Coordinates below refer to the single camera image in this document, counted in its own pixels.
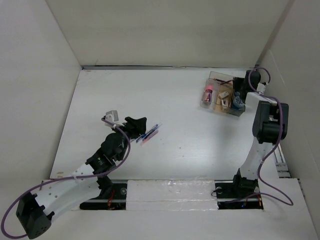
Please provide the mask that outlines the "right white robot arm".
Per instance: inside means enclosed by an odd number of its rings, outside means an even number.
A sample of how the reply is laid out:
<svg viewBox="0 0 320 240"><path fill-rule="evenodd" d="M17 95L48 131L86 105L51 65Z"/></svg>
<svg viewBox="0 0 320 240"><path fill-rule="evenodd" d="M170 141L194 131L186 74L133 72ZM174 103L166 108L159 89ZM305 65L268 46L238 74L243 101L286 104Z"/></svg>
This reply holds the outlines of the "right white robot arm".
<svg viewBox="0 0 320 240"><path fill-rule="evenodd" d="M266 72L268 76L267 85L271 82L271 75L264 67L255 67L248 73L247 80L251 90L256 93L257 96L264 98L264 100L260 100L257 104L252 126L252 146L246 160L233 177L231 191L235 196L239 197L234 200L235 202L258 195L265 195L292 206L293 202L291 200L285 202L269 193L254 192L258 187L258 181L260 181L289 199L289 196L283 191L265 182L261 178L261 169L267 158L275 152L280 141L284 140L287 136L290 107L287 103L280 102L276 97L266 96L262 91L259 91L257 87L253 87L251 81L252 74L258 70Z"/></svg>

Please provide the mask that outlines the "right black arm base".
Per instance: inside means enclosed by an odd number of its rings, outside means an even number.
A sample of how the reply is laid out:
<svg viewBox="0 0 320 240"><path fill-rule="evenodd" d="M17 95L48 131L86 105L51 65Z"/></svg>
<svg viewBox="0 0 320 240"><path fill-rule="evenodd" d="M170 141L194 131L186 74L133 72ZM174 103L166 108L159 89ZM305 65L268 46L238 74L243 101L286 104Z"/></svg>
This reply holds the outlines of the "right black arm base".
<svg viewBox="0 0 320 240"><path fill-rule="evenodd" d="M256 193L257 188L233 188L232 182L215 182L215 190L211 195L216 197L218 210L263 210L264 206L260 195L250 196Z"/></svg>

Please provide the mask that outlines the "pink barrel pen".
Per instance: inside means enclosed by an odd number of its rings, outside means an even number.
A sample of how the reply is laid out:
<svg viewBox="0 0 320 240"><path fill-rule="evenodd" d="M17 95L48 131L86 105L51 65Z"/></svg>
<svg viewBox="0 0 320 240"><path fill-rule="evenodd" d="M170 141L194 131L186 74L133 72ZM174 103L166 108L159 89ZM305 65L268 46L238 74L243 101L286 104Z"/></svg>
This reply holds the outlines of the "pink barrel pen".
<svg viewBox="0 0 320 240"><path fill-rule="evenodd" d="M153 133L151 133L149 136L146 137L140 144L141 146L147 143L151 138L153 138L156 134L158 134L159 130L155 130Z"/></svg>

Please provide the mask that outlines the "pink capped glue bottle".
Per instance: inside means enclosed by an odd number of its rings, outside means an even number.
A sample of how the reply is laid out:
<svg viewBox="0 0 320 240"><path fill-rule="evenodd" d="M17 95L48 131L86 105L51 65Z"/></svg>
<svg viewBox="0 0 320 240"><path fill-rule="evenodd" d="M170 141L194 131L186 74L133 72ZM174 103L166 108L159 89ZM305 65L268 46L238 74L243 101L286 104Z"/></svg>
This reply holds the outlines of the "pink capped glue bottle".
<svg viewBox="0 0 320 240"><path fill-rule="evenodd" d="M204 89L202 101L206 104L210 104L213 98L214 87L212 85L207 85Z"/></svg>

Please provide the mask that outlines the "blue patterned tape roll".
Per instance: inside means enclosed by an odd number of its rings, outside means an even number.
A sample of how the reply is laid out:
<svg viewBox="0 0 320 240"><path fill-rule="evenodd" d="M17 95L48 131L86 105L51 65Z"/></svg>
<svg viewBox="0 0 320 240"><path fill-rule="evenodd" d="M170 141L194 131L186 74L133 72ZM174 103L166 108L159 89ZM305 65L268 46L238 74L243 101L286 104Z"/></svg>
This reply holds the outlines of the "blue patterned tape roll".
<svg viewBox="0 0 320 240"><path fill-rule="evenodd" d="M235 98L232 100L231 107L232 107L233 109L236 109L236 110L241 110L241 109L245 108L245 104L244 104L244 102L241 100L241 98L235 97Z"/></svg>

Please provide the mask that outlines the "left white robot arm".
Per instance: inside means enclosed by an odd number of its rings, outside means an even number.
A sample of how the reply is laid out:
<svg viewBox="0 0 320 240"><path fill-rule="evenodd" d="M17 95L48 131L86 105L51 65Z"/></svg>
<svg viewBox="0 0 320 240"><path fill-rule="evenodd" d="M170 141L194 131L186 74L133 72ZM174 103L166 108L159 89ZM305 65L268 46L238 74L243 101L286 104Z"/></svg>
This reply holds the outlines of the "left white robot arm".
<svg viewBox="0 0 320 240"><path fill-rule="evenodd" d="M118 123L106 114L101 120L113 132L84 164L68 177L48 181L48 189L29 191L19 199L16 216L30 240L44 234L58 217L77 205L96 197L107 198L113 186L108 174L127 159L130 141L146 133L146 117L128 116Z"/></svg>

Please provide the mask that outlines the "blue pen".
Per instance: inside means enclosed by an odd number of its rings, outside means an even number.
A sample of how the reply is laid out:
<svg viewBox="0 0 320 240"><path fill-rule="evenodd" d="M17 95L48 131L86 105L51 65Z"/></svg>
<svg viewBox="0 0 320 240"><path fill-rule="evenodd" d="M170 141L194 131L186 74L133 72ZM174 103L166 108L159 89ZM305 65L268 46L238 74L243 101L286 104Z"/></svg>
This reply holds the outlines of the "blue pen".
<svg viewBox="0 0 320 240"><path fill-rule="evenodd" d="M161 125L162 125L162 123L154 125L147 133L145 133L145 134L141 135L140 137L138 137L135 140L135 142L138 143L139 141L145 140L147 138L147 136L149 136L150 134L155 132Z"/></svg>

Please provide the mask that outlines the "orange red pen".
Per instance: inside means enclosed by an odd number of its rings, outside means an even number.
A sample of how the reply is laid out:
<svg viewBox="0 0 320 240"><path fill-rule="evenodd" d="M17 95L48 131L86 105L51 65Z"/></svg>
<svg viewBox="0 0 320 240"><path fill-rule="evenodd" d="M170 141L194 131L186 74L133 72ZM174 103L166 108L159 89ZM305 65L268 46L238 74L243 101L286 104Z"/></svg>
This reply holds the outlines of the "orange red pen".
<svg viewBox="0 0 320 240"><path fill-rule="evenodd" d="M222 80L222 79L214 78L213 80L220 84L220 83L223 83L225 81L229 81L230 79L229 80Z"/></svg>

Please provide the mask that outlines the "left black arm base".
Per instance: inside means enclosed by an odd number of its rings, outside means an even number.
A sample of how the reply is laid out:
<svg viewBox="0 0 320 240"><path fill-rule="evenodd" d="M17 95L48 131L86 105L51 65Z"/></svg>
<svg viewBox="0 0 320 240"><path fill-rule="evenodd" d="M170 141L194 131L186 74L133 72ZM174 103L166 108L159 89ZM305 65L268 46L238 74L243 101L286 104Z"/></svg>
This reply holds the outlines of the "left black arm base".
<svg viewBox="0 0 320 240"><path fill-rule="evenodd" d="M122 211L126 210L127 180L115 180L111 191L106 196L89 199L79 205L80 210Z"/></svg>

